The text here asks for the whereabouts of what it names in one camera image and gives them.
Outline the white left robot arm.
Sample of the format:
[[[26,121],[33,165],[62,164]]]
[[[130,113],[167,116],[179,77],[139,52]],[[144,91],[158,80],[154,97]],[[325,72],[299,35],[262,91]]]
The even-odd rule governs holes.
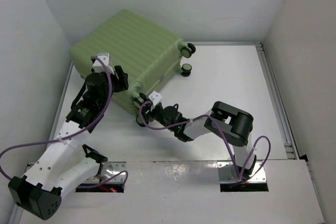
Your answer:
[[[121,66],[104,71],[92,68],[70,106],[55,140],[21,177],[9,180],[8,189],[17,206],[42,219],[50,219],[61,201],[100,173],[107,157],[84,144],[102,119],[114,92],[128,89],[128,74]]]

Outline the green hardshell suitcase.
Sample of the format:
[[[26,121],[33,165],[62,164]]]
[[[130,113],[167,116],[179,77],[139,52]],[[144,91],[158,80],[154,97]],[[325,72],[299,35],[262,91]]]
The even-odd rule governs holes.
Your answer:
[[[108,53],[112,65],[128,74],[129,87],[114,93],[112,101],[137,115],[133,103],[140,93],[160,91],[181,72],[182,58],[190,58],[195,46],[180,35],[130,10],[123,9],[75,43],[69,50],[73,65],[84,78],[91,73],[91,57]]]

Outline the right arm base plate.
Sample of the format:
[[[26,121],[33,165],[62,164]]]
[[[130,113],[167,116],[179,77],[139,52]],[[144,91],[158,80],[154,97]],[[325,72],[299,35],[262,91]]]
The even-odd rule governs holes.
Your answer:
[[[267,182],[265,169],[261,166],[262,162],[256,162],[249,179],[243,179],[242,182],[251,184],[262,184]],[[217,162],[219,182],[221,184],[238,183],[238,177],[232,162]]]

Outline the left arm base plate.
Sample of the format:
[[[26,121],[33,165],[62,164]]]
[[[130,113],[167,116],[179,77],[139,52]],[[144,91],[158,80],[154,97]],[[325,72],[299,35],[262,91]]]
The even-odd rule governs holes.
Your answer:
[[[100,173],[96,176],[90,177],[84,181],[85,184],[92,183],[97,184],[99,181],[105,181],[116,174],[126,170],[127,164],[126,162],[107,162],[104,164]],[[125,182],[126,174],[121,173],[120,175],[116,176],[114,179],[110,180],[108,184],[122,184]]]

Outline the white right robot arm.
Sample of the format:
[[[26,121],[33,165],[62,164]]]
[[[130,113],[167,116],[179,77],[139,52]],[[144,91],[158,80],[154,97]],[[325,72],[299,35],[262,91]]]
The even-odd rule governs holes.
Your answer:
[[[182,142],[191,142],[206,134],[214,134],[224,141],[233,162],[236,179],[249,178],[255,162],[255,147],[249,142],[253,117],[249,113],[223,102],[215,102],[205,114],[193,119],[178,111],[178,104],[162,107],[146,101],[139,108],[136,120],[140,126],[152,130],[170,130]]]

